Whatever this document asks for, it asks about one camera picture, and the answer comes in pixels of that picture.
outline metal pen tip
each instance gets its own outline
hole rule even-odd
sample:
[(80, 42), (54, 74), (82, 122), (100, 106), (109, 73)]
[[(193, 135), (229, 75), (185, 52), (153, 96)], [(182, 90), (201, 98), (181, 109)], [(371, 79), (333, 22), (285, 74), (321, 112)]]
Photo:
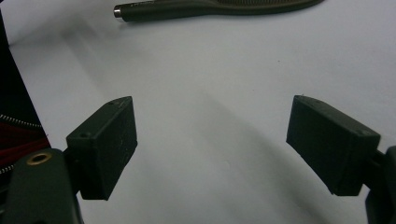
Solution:
[(121, 6), (120, 5), (114, 7), (114, 16), (116, 17), (117, 21), (121, 21), (121, 22), (125, 21), (122, 19), (122, 16), (121, 16)]

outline black plastic clamp jaw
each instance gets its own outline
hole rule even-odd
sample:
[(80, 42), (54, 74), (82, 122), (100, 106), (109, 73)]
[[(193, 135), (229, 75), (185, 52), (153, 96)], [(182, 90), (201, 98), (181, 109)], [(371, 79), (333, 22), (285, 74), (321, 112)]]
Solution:
[(77, 192), (108, 200), (137, 146), (132, 97), (103, 105), (67, 144), (64, 152), (48, 148), (17, 162), (3, 224), (82, 224)]
[(370, 224), (396, 224), (396, 147), (377, 150), (380, 135), (317, 99), (294, 96), (289, 143), (338, 196), (357, 196), (365, 184)]

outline brass grommet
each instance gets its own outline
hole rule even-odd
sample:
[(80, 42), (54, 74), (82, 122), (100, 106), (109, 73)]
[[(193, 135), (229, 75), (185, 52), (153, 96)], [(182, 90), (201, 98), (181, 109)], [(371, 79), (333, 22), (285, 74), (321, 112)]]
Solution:
[(29, 158), (27, 160), (28, 165), (39, 165), (41, 163), (44, 163), (48, 161), (52, 157), (52, 154), (48, 152), (42, 152), (42, 153), (37, 153)]

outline zipper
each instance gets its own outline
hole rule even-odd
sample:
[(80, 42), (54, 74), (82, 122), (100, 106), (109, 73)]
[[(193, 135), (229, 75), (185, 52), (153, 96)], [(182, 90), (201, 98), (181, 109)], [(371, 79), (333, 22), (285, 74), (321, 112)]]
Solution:
[(24, 127), (29, 127), (29, 128), (42, 128), (42, 126), (40, 124), (33, 124), (33, 123), (25, 122), (25, 121), (22, 121), (19, 119), (11, 118), (11, 117), (9, 117), (7, 115), (3, 115), (3, 114), (0, 114), (0, 120), (1, 119), (4, 121), (10, 122), (10, 123), (17, 124), (19, 126), (24, 126)]
[[(34, 123), (22, 121), (20, 119), (14, 119), (14, 118), (9, 117), (9, 116), (4, 115), (4, 114), (0, 114), (0, 122), (1, 121), (5, 121), (7, 123), (11, 123), (11, 124), (17, 125), (19, 127), (35, 128), (35, 129), (43, 128), (40, 124), (34, 124)], [(8, 172), (13, 171), (14, 170), (14, 165), (15, 164), (8, 165), (8, 166), (5, 166), (5, 167), (0, 167), (0, 176), (6, 174)]]
[(0, 169), (0, 175), (11, 172), (14, 170), (14, 165), (9, 165)]

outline red fabric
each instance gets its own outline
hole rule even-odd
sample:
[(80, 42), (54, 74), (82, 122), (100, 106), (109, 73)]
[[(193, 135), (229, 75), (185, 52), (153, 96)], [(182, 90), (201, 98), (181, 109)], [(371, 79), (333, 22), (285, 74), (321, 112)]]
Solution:
[(0, 168), (46, 147), (50, 147), (50, 142), (43, 129), (23, 129), (0, 123)]
[(0, 150), (23, 145), (45, 136), (42, 129), (24, 129), (0, 122)]

